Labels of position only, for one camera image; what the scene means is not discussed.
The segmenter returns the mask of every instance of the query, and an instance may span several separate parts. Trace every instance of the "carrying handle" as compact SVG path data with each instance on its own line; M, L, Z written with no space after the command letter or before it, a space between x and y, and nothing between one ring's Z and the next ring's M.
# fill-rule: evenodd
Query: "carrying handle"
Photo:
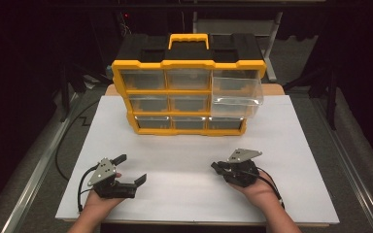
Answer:
M169 38L169 46L168 49L170 50L172 47L173 42L205 42L205 46L207 50L210 48L208 43L208 34L197 33L197 34L172 34Z

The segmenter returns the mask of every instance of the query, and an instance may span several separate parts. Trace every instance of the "dark background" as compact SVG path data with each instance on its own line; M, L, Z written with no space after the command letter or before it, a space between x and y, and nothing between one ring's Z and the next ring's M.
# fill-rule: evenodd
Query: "dark background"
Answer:
M46 6L47 2L31 0L0 1L0 192L53 115L56 105L52 99L61 88L61 71L66 70L66 81L77 91L83 91L80 74L85 72L77 67L105 75L106 66L118 53L122 16L132 33L191 31L190 12L184 12L183 25L180 12L68 13ZM253 15L209 11L201 16L245 19ZM285 40L290 35L298 40L320 35L304 73L323 63L338 67L338 84L373 147L373 7L365 13L284 13L277 38Z

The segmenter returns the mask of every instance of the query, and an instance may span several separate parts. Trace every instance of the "gray floor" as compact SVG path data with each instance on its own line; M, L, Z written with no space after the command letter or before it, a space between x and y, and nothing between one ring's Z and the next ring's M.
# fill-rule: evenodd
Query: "gray floor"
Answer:
M274 65L278 83L285 84L298 78L314 43L315 40L297 42L292 38L275 43L271 53L271 61ZM97 86L81 96L81 102L71 118L74 118L87 106L95 103L105 92L105 88L105 86ZM352 185L352 183L356 183L356 180L354 180L354 177L351 178L351 169L345 165L343 160L343 153L345 153L356 166L359 173L358 181L364 183L364 187L370 193L373 201L373 151L362 136L362 132L352 117L340 91L337 95L337 130L331 131L328 130L325 121L322 119L324 101L310 99L306 90L306 87L297 87L289 91L288 94L298 114L341 223L325 228L302 227L302 230L303 232L373 232L371 213L363 208L367 204L362 201L365 201L365 198L361 198L359 190ZM91 121L95 111L96 103L83 113L86 122ZM0 232L10 217L42 154L50 146L60 126L60 114L61 112L57 112L52 118L52 121L28 154L25 155L0 195ZM59 150L60 169L67 177L72 173L89 129L88 126L83 124L84 121L83 118L77 119L67 132ZM17 231L66 232L71 223L54 218L66 184L67 182L58 174L52 160L39 190L33 195L32 204L29 208L26 208L27 212L19 222ZM134 227L130 231L140 232L142 230ZM163 232L163 228L150 228L149 231ZM232 230L232 232L240 231L242 229Z

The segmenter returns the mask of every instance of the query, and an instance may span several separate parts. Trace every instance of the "storage organizer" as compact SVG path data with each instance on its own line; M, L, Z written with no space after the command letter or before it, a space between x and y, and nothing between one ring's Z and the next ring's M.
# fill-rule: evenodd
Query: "storage organizer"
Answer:
M127 35L112 69L138 134L242 135L263 101L252 34Z

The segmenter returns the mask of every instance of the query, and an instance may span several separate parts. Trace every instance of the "white table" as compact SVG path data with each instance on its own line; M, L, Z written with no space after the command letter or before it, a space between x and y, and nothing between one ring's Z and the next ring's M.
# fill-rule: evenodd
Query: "white table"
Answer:
M148 174L135 199L115 208L107 221L133 223L263 224L262 213L216 174L211 163L237 149L260 150L255 164L273 176L286 210L297 224L339 222L322 176L288 96L265 96L243 136L137 135L119 96L103 96L56 218L78 217L83 173L103 157L126 153L118 166L122 183ZM91 174L87 176L84 187Z

